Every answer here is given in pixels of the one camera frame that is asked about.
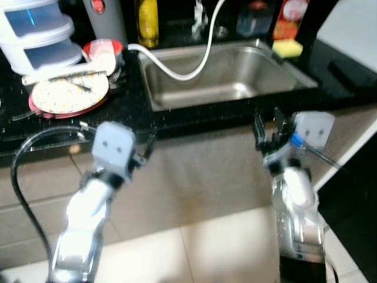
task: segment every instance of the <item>tile floor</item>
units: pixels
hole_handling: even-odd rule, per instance
[[[96,283],[274,283],[275,234],[275,214],[266,206],[107,245]],[[368,283],[331,230],[325,248],[340,283]],[[0,282],[42,283],[46,273],[44,261],[6,269]]]

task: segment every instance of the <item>stainless steel sink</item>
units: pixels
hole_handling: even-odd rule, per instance
[[[172,48],[153,54],[175,72],[187,74],[200,64],[205,49]],[[170,78],[143,54],[139,62],[154,111],[318,86],[293,65],[273,56],[261,40],[213,45],[206,66],[190,81]]]

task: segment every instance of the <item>stacked food container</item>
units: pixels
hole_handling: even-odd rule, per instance
[[[21,75],[73,65],[81,48],[71,42],[72,19],[57,0],[0,0],[0,48]]]

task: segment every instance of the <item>faucet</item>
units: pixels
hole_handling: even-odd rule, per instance
[[[191,28],[191,32],[193,35],[196,34],[199,28],[201,30],[204,30],[204,28],[208,24],[206,8],[201,3],[201,0],[196,0],[196,5],[194,7],[194,19],[195,24]]]

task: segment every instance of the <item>dish soap bottle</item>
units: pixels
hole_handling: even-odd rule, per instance
[[[157,0],[135,0],[139,43],[153,48],[158,45]]]

